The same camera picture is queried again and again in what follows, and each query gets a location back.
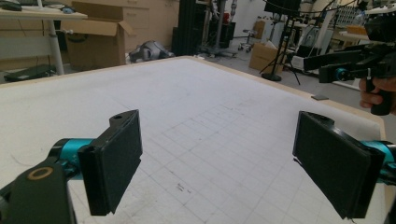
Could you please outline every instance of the cardboard box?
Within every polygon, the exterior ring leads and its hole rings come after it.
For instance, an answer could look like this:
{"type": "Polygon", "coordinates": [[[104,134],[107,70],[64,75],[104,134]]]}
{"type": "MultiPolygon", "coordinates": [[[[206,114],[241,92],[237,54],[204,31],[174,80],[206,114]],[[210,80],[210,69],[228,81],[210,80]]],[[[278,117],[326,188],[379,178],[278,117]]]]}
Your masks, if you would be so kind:
{"type": "Polygon", "coordinates": [[[124,21],[122,7],[73,2],[76,11],[87,14],[83,21],[62,21],[70,65],[78,71],[125,64],[124,32],[133,33],[124,21]]]}
{"type": "Polygon", "coordinates": [[[257,39],[262,39],[264,33],[265,21],[256,21],[253,26],[253,30],[257,32],[253,37],[257,39]]]}
{"type": "MultiPolygon", "coordinates": [[[[253,51],[251,52],[251,58],[249,67],[262,70],[266,67],[271,61],[274,60],[277,54],[277,49],[266,47],[263,43],[256,43],[254,44],[253,51]]],[[[273,66],[268,66],[264,73],[271,73],[273,66]]],[[[276,73],[280,73],[283,70],[283,65],[278,64],[276,66],[276,73]]]]}

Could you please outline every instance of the gray floor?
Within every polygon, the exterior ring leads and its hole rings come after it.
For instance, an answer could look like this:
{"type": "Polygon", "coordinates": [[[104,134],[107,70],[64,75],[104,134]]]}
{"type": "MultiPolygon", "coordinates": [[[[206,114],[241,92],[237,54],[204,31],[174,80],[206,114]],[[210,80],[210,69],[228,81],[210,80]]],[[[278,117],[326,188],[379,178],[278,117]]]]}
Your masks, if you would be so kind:
{"type": "MultiPolygon", "coordinates": [[[[235,38],[233,40],[231,49],[234,49],[237,51],[237,46],[240,42],[244,42],[243,38],[235,38]]],[[[236,57],[216,57],[216,58],[209,58],[205,57],[207,61],[210,61],[212,63],[217,63],[221,64],[230,68],[233,68],[235,70],[245,72],[248,74],[251,74],[256,77],[260,77],[260,71],[251,69],[248,67],[249,61],[250,61],[250,56],[251,52],[245,52],[245,51],[238,51],[236,54],[236,57]]],[[[64,70],[67,73],[74,73],[75,71],[71,70],[69,66],[65,66],[64,70]]],[[[6,73],[0,73],[0,84],[6,83],[3,79],[3,75],[6,73]]],[[[294,76],[293,73],[289,71],[283,71],[282,74],[280,74],[282,77],[282,80],[278,82],[279,84],[292,87],[294,89],[300,90],[300,91],[305,91],[309,92],[311,94],[317,95],[321,94],[324,96],[329,97],[330,100],[333,100],[335,102],[341,103],[343,105],[349,105],[355,108],[358,108],[360,110],[364,111],[369,111],[367,109],[363,109],[359,106],[359,101],[360,101],[360,93],[356,90],[352,90],[350,88],[342,87],[336,84],[320,84],[318,83],[318,77],[315,75],[305,75],[302,73],[298,73],[297,76],[301,82],[301,85],[298,84],[296,77],[294,76]]],[[[396,143],[396,132],[394,131],[394,125],[396,124],[396,116],[388,115],[382,117],[383,120],[385,121],[385,126],[386,126],[386,134],[387,134],[387,140],[396,143]]]]}

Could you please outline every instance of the wire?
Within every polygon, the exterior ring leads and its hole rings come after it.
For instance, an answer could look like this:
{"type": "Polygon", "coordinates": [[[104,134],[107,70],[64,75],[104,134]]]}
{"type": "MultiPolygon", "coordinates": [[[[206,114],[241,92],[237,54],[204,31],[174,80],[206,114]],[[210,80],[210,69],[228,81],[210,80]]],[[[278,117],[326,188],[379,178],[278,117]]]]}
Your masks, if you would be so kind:
{"type": "Polygon", "coordinates": [[[305,14],[309,14],[309,13],[314,14],[314,13],[322,13],[322,12],[328,12],[328,11],[338,10],[338,9],[340,9],[340,8],[342,8],[342,7],[347,7],[347,6],[349,6],[349,5],[351,5],[351,4],[355,3],[355,2],[357,2],[358,0],[353,0],[353,1],[349,2],[349,3],[346,3],[346,4],[344,4],[344,5],[341,5],[340,7],[335,7],[335,8],[327,9],[327,10],[324,10],[324,11],[310,11],[310,12],[308,12],[308,11],[291,10],[291,9],[288,9],[288,8],[285,8],[285,7],[280,7],[280,6],[276,5],[276,4],[273,4],[273,3],[268,2],[268,0],[262,0],[262,1],[264,1],[264,2],[267,3],[267,4],[271,4],[271,5],[274,6],[274,7],[278,7],[278,8],[280,8],[280,9],[287,10],[287,11],[289,11],[289,12],[299,12],[299,13],[305,13],[305,14]]]}

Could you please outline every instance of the black handle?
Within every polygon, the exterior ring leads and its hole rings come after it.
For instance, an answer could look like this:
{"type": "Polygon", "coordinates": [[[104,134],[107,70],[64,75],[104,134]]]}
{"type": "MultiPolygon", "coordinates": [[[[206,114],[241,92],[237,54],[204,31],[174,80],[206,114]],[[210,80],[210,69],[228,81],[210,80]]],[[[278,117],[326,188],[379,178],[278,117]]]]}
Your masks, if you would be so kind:
{"type": "Polygon", "coordinates": [[[379,91],[378,93],[383,97],[383,101],[380,105],[373,105],[371,113],[378,116],[385,116],[390,113],[390,108],[392,105],[391,92],[390,91],[379,91]]]}

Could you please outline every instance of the black tripod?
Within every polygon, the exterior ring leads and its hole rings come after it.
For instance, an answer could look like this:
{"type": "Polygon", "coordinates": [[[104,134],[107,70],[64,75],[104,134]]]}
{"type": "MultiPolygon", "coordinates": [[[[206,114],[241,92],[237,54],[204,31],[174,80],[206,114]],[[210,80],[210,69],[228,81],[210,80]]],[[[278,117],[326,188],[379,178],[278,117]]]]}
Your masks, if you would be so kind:
{"type": "MultiPolygon", "coordinates": [[[[280,37],[280,41],[279,41],[279,46],[277,48],[277,53],[275,58],[267,65],[265,66],[261,71],[260,74],[262,75],[263,78],[271,80],[271,81],[280,81],[282,80],[282,78],[280,76],[276,75],[276,66],[278,64],[283,64],[283,60],[285,59],[285,55],[287,54],[287,47],[290,41],[290,36],[291,36],[291,31],[293,29],[294,26],[294,19],[292,18],[292,16],[288,16],[288,19],[286,20],[285,26],[283,27],[283,31],[282,31],[282,36],[280,37]],[[285,36],[288,36],[289,38],[286,40],[286,46],[285,48],[282,49],[282,44],[283,41],[285,40],[285,36]],[[263,71],[269,67],[269,66],[273,66],[272,67],[272,72],[271,73],[264,73],[263,71]]],[[[300,80],[297,77],[297,74],[294,72],[294,68],[291,66],[291,72],[296,76],[297,78],[297,82],[300,85],[300,80]]]]}

